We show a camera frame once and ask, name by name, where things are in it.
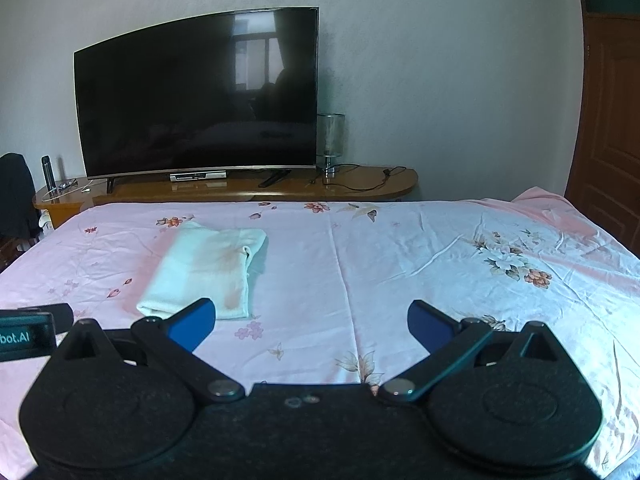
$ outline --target tv bezel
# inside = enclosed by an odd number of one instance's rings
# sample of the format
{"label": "tv bezel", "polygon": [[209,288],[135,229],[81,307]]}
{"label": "tv bezel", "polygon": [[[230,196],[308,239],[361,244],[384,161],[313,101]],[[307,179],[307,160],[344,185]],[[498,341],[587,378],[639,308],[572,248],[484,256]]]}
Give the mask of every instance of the tv bezel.
{"label": "tv bezel", "polygon": [[[206,172],[206,171],[227,171],[227,170],[311,170],[317,167],[316,164],[289,164],[289,165],[281,165],[281,164],[264,164],[264,165],[246,165],[246,166],[205,166],[205,167],[191,167],[191,168],[169,168],[166,170],[148,170],[148,171],[128,171],[125,173],[105,173],[105,174],[92,174],[89,175],[86,170],[86,164],[84,161],[84,148],[82,147],[82,135],[80,134],[80,115],[78,113],[78,92],[76,91],[76,54],[85,49],[91,48],[93,46],[104,43],[105,41],[112,40],[114,38],[119,38],[121,36],[126,36],[127,34],[132,34],[134,32],[138,32],[140,30],[145,30],[153,27],[161,27],[166,23],[173,22],[181,22],[182,20],[191,20],[193,18],[200,18],[202,16],[223,16],[229,14],[245,14],[248,12],[265,12],[265,11],[274,11],[274,10],[283,10],[283,9],[313,9],[316,12],[316,114],[318,113],[318,37],[319,37],[319,22],[320,22],[320,9],[315,6],[287,6],[287,7],[266,7],[264,9],[245,9],[245,10],[226,10],[223,12],[209,12],[207,14],[197,14],[196,16],[188,16],[186,18],[179,18],[178,20],[169,20],[168,22],[156,23],[155,25],[149,25],[148,27],[137,28],[135,30],[130,30],[129,32],[125,32],[124,34],[119,34],[117,36],[113,36],[111,38],[107,38],[106,40],[99,41],[98,43],[93,43],[89,46],[76,50],[74,52],[74,94],[76,97],[76,120],[78,120],[78,138],[80,140],[80,150],[82,151],[82,165],[84,166],[84,172],[86,173],[87,178],[116,178],[120,176],[130,176],[130,175],[142,175],[142,174],[172,174],[172,173],[195,173],[195,172]],[[314,123],[314,131],[315,131],[315,139],[316,144],[318,142],[318,126],[317,123]],[[316,160],[318,160],[318,148],[314,149],[314,156]]]}

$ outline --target tv screen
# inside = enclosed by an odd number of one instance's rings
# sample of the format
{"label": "tv screen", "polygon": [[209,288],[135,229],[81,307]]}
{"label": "tv screen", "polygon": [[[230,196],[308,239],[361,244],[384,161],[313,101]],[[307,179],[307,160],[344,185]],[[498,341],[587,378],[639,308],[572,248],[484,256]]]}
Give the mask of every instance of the tv screen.
{"label": "tv screen", "polygon": [[315,7],[163,23],[74,58],[88,177],[315,164]]}

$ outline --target black jacket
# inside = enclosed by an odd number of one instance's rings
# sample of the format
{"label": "black jacket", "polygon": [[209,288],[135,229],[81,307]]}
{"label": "black jacket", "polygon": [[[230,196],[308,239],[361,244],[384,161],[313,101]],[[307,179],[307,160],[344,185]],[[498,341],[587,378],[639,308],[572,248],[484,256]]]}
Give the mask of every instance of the black jacket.
{"label": "black jacket", "polygon": [[40,231],[40,212],[31,200],[35,194],[31,172],[22,155],[0,156],[0,235],[34,238]]}

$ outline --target metal bolt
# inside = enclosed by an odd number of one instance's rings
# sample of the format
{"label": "metal bolt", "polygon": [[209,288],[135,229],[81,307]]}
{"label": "metal bolt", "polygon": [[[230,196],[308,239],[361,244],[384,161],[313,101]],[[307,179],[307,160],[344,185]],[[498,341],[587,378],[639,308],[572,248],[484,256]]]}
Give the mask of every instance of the metal bolt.
{"label": "metal bolt", "polygon": [[240,391],[240,384],[229,379],[211,381],[207,389],[216,397],[231,397]]}
{"label": "metal bolt", "polygon": [[383,388],[391,395],[411,395],[415,390],[415,384],[409,379],[397,378],[383,384]]}
{"label": "metal bolt", "polygon": [[317,404],[318,402],[320,402],[320,397],[315,395],[306,395],[302,397],[302,400],[304,400],[307,404]]}
{"label": "metal bolt", "polygon": [[302,406],[300,397],[289,397],[289,399],[285,399],[284,403],[289,408],[299,408]]}

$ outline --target thermos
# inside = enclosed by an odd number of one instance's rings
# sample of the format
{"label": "thermos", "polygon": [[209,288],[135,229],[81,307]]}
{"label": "thermos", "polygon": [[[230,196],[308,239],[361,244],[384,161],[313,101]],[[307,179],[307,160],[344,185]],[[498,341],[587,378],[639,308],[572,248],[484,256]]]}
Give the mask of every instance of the thermos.
{"label": "thermos", "polygon": [[47,189],[50,193],[54,192],[56,190],[56,179],[53,177],[49,155],[42,157],[42,171],[44,172],[44,181],[47,183]]}

